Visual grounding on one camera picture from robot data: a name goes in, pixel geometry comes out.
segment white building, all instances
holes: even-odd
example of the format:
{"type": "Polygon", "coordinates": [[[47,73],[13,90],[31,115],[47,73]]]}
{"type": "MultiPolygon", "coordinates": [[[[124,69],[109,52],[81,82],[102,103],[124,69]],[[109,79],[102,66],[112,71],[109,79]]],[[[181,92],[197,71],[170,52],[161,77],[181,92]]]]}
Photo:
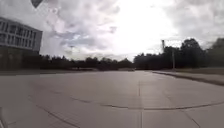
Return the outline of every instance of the white building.
{"type": "Polygon", "coordinates": [[[42,32],[0,17],[0,45],[40,51],[42,32]]]}
{"type": "Polygon", "coordinates": [[[0,69],[20,68],[24,56],[40,52],[42,31],[0,17],[0,69]]]}

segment treeline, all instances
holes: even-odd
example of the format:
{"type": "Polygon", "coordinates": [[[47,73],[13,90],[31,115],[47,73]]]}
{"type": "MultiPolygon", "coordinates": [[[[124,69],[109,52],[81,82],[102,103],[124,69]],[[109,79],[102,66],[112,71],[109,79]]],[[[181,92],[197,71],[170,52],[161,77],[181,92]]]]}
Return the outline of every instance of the treeline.
{"type": "Polygon", "coordinates": [[[140,70],[160,70],[175,68],[200,68],[224,66],[224,38],[219,38],[206,50],[191,38],[180,48],[165,47],[162,54],[139,54],[134,64],[140,70]]]}
{"type": "Polygon", "coordinates": [[[25,69],[63,69],[63,70],[119,70],[132,68],[128,59],[121,61],[109,58],[91,58],[85,60],[69,60],[65,57],[50,57],[48,55],[26,56],[23,58],[25,69]]]}
{"type": "Polygon", "coordinates": [[[121,61],[109,58],[88,57],[85,60],[69,60],[65,57],[48,55],[27,56],[23,58],[25,69],[74,69],[74,70],[162,70],[175,68],[201,68],[224,66],[224,38],[203,50],[199,43],[191,38],[183,41],[181,47],[165,47],[162,54],[139,54],[134,63],[128,59],[121,61]]]}

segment paved plaza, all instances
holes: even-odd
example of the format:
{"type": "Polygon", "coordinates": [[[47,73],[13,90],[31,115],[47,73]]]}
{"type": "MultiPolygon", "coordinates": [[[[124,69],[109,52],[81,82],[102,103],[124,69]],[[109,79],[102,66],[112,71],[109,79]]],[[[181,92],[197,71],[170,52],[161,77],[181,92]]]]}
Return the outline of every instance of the paved plaza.
{"type": "Polygon", "coordinates": [[[0,76],[0,119],[7,128],[223,128],[224,87],[143,71],[0,76]]]}

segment overcast sky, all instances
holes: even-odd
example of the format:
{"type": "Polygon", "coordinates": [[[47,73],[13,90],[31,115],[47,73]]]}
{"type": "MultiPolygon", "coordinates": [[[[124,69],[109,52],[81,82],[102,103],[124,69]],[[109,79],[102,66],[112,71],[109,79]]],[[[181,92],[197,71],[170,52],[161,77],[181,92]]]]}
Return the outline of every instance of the overcast sky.
{"type": "Polygon", "coordinates": [[[179,46],[193,37],[206,46],[224,34],[222,0],[0,0],[0,16],[44,32],[41,53],[132,58],[158,53],[161,39],[179,46]]]}

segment pole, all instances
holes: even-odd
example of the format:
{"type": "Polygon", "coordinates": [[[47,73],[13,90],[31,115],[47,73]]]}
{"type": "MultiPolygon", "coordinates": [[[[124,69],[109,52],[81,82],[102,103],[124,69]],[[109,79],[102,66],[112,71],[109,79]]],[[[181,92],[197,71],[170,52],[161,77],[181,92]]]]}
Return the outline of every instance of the pole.
{"type": "Polygon", "coordinates": [[[172,50],[172,62],[173,62],[173,69],[175,69],[175,54],[174,54],[174,49],[172,50]]]}

